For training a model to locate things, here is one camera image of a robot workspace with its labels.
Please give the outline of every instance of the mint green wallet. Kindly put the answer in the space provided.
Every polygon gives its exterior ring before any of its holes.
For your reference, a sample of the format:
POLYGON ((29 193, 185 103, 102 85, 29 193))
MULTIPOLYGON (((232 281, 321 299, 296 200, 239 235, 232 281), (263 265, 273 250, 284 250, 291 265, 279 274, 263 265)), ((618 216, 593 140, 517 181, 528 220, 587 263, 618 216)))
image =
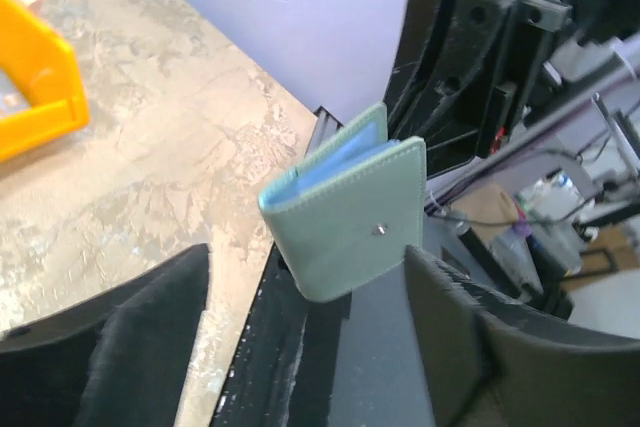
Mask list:
POLYGON ((426 176, 424 140, 388 140, 379 103, 272 182, 258 205, 302 295, 336 299, 421 245, 426 176))

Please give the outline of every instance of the wooden table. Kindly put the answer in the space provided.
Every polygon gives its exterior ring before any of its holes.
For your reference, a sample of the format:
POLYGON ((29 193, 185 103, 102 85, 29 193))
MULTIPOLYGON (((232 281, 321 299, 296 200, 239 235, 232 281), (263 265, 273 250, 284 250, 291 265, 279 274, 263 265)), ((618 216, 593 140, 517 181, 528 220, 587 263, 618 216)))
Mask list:
POLYGON ((204 427, 271 244, 257 193, 315 119, 183 0, 44 0, 42 15, 76 49, 92 121, 0 164, 0 330, 210 242, 177 423, 204 427))

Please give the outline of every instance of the wallet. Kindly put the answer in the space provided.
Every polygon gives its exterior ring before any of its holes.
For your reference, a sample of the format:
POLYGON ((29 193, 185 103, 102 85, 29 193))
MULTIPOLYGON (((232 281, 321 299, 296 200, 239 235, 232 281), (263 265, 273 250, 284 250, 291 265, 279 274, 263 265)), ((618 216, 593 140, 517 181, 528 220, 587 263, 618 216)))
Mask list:
POLYGON ((389 140, 378 103, 267 186, 258 206, 302 295, 334 300, 421 245, 426 178, 424 140, 389 140))

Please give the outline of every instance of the marbled beige tabletop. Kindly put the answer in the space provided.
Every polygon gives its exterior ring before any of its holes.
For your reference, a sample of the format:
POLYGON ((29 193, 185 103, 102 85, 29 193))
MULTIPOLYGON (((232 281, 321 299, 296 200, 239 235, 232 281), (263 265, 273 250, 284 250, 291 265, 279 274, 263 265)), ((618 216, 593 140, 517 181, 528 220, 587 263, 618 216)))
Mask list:
POLYGON ((210 242, 177 423, 205 427, 271 243, 256 195, 314 117, 183 0, 44 0, 42 15, 76 49, 92 120, 0 164, 0 330, 210 242))

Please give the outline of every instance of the yellow plastic tray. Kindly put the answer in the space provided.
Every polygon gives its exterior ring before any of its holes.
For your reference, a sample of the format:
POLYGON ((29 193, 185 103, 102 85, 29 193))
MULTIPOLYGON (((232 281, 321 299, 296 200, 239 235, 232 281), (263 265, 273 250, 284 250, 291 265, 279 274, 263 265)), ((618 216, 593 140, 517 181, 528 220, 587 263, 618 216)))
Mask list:
POLYGON ((0 119, 0 161, 89 122, 73 48, 17 0, 0 0, 0 69, 31 104, 0 119))

